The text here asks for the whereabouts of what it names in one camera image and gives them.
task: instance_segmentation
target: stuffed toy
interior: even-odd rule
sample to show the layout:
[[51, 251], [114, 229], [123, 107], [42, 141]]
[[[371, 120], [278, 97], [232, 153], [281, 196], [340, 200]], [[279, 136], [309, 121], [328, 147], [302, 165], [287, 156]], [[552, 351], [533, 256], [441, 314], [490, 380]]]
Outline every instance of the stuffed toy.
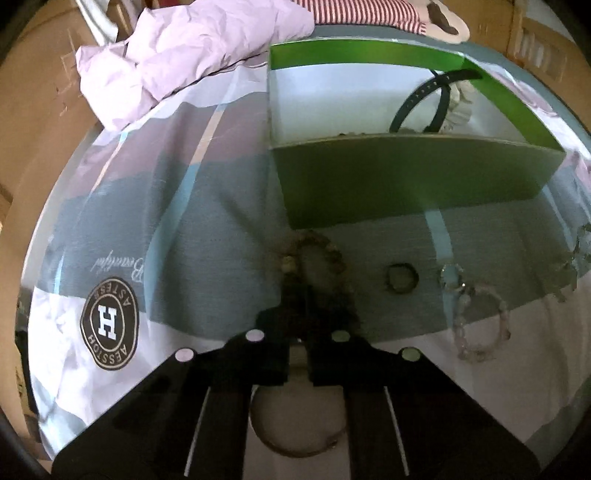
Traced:
[[464, 21], [439, 0], [294, 0], [316, 25], [385, 25], [447, 43], [468, 40]]

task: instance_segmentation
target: crumpled fabric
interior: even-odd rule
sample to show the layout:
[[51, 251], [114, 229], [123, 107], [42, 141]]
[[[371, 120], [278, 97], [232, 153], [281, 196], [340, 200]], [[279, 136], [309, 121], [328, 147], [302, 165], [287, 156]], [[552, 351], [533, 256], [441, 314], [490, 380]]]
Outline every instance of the crumpled fabric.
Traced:
[[105, 128], [120, 131], [171, 93], [313, 30], [313, 14], [290, 0], [145, 9], [127, 40], [78, 49], [80, 91]]

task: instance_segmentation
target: red and white striped cloth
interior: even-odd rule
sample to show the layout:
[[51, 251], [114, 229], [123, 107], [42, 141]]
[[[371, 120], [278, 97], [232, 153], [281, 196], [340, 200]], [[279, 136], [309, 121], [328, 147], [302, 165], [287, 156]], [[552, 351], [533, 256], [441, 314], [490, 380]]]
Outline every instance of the red and white striped cloth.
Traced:
[[405, 0], [294, 0], [314, 15], [316, 25], [385, 25], [425, 35], [417, 9]]

